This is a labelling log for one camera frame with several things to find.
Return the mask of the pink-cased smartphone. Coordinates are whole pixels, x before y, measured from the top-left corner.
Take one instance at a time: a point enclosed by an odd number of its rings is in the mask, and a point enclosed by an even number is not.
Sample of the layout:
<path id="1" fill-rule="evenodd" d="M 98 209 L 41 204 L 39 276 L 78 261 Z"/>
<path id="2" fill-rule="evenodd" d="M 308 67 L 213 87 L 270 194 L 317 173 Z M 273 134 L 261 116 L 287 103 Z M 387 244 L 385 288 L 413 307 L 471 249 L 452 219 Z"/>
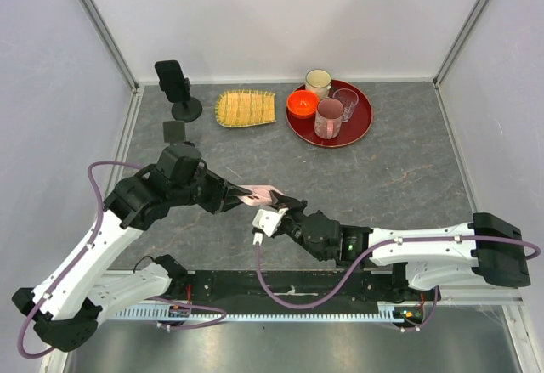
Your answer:
<path id="1" fill-rule="evenodd" d="M 239 196 L 238 199 L 247 206 L 268 206 L 271 205 L 277 195 L 283 193 L 272 185 L 242 185 L 243 189 L 250 191 L 249 195 Z"/>

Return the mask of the black folding phone stand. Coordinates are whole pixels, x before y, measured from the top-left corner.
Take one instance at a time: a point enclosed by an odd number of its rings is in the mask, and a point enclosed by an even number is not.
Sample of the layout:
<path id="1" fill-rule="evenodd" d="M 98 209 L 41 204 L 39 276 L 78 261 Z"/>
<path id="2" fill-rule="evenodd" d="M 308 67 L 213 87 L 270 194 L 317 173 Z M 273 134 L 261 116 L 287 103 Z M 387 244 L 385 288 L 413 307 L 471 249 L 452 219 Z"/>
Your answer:
<path id="1" fill-rule="evenodd" d="M 189 145 L 195 147 L 195 144 L 187 139 L 185 122 L 183 121 L 165 121 L 162 123 L 162 133 L 164 142 L 168 146 Z"/>

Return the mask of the black round-base phone stand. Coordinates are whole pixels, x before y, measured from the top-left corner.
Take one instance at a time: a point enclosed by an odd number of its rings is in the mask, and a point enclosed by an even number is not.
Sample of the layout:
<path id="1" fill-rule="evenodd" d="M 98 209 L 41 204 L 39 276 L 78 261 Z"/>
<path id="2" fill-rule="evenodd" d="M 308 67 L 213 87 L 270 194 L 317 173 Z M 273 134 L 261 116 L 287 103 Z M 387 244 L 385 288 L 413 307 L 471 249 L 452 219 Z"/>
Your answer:
<path id="1" fill-rule="evenodd" d="M 193 122 L 202 113 L 202 103 L 190 94 L 190 79 L 162 80 L 160 88 L 165 93 L 167 100 L 173 104 L 171 112 L 177 121 Z"/>

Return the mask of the black smartphone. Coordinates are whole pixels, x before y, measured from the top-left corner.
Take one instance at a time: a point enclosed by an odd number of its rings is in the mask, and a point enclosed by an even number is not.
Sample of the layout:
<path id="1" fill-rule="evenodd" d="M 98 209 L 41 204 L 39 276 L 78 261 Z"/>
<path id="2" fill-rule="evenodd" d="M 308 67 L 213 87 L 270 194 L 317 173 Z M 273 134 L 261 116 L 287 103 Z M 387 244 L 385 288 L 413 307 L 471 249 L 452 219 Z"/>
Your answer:
<path id="1" fill-rule="evenodd" d="M 171 103 L 181 103 L 190 99 L 190 82 L 181 69 L 179 62 L 160 60 L 154 68 L 159 79 L 159 86 Z"/>

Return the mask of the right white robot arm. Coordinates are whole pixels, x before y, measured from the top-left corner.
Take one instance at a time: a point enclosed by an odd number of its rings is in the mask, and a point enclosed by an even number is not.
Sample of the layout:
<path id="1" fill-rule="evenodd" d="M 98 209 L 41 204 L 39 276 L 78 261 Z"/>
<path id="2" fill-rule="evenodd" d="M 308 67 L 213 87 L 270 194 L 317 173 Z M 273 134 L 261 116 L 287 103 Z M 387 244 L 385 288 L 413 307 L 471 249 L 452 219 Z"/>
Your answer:
<path id="1" fill-rule="evenodd" d="M 393 267 L 389 281 L 366 282 L 378 300 L 400 303 L 441 285 L 484 281 L 521 288 L 530 273 L 520 230 L 499 217 L 476 212 L 468 223 L 438 229 L 393 230 L 342 225 L 323 212 L 305 214 L 306 201 L 276 191 L 252 221 L 253 243 L 288 235 L 319 261 L 353 273 L 358 266 Z"/>

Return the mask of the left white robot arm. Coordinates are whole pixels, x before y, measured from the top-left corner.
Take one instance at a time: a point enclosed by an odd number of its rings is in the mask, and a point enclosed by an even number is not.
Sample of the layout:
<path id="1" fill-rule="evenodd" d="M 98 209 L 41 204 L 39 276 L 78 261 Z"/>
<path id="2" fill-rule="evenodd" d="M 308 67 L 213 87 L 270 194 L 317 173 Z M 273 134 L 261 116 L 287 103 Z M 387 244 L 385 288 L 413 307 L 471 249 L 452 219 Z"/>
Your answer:
<path id="1" fill-rule="evenodd" d="M 198 205 L 211 214 L 227 212 L 251 193 L 210 171 L 194 145 L 168 146 L 157 163 L 119 181 L 106 198 L 98 199 L 94 224 L 47 279 L 15 292 L 12 301 L 25 315 L 20 334 L 32 327 L 50 349 L 70 352 L 126 307 L 152 297 L 180 298 L 188 273 L 170 255 L 108 288 L 95 290 L 94 285 L 171 208 Z"/>

